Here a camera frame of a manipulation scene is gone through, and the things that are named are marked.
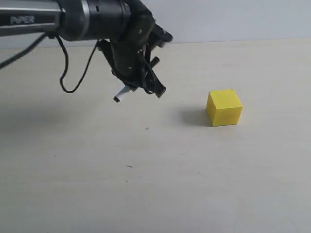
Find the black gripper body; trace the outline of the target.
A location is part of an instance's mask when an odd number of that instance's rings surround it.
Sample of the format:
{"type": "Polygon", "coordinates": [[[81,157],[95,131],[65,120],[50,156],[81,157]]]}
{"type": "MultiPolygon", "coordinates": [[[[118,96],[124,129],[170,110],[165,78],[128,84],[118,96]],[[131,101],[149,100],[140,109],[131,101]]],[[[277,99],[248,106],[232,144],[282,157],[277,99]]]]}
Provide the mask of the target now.
{"type": "Polygon", "coordinates": [[[103,53],[110,68],[135,85],[142,85],[145,65],[151,67],[152,50],[148,39],[155,24],[154,21],[140,21],[124,35],[108,41],[102,39],[97,43],[98,50],[103,53]]]}

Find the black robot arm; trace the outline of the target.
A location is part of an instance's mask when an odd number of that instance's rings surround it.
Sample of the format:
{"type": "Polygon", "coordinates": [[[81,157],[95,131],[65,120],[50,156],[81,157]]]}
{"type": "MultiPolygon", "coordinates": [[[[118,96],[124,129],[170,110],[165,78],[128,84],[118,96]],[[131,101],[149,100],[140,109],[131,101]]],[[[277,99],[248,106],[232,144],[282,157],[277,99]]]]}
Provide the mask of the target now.
{"type": "Polygon", "coordinates": [[[165,86],[153,68],[159,63],[151,52],[172,41],[152,12],[139,0],[3,0],[0,3],[0,34],[13,36],[38,33],[23,51],[3,61],[6,67],[22,58],[45,38],[64,41],[95,40],[112,74],[124,91],[143,89],[161,97],[165,86]]]}

